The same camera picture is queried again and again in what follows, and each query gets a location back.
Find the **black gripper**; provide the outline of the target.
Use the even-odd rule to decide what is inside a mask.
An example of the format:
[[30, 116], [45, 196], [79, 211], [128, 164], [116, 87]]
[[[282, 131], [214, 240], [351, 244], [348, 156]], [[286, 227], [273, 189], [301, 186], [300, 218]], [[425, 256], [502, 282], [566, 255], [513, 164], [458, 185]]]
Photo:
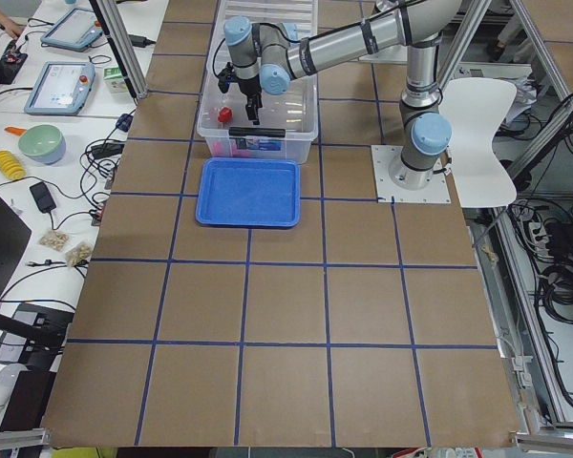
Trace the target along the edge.
[[260, 124], [259, 110], [263, 107], [259, 68], [258, 64], [251, 64], [247, 67], [234, 66], [239, 89], [242, 94], [246, 95], [247, 118], [254, 125]]

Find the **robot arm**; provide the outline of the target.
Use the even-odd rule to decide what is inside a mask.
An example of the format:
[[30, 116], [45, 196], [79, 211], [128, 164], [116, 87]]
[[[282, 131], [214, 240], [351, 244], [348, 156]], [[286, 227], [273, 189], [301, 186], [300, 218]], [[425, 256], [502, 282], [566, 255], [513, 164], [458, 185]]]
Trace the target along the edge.
[[236, 86], [244, 97], [246, 136], [285, 135], [284, 121], [264, 122], [263, 98], [285, 98], [296, 81], [326, 72], [336, 88], [346, 87], [350, 69], [365, 55], [402, 46], [407, 50], [399, 113], [405, 146], [396, 161], [406, 181], [430, 174], [446, 149], [423, 139], [422, 130], [438, 114], [443, 90], [437, 81], [441, 34], [460, 9], [458, 1], [378, 1], [372, 15], [320, 34], [303, 36], [293, 23], [253, 21], [232, 15], [223, 22], [223, 42], [229, 59], [220, 73], [222, 93]]

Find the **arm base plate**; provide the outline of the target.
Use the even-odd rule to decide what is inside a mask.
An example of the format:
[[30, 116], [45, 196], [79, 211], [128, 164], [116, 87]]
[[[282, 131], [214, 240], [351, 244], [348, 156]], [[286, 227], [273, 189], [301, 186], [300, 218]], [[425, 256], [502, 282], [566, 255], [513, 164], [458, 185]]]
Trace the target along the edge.
[[402, 147], [372, 145], [371, 157], [377, 200], [381, 203], [450, 204], [446, 177], [438, 159], [432, 169], [418, 172], [402, 162]]

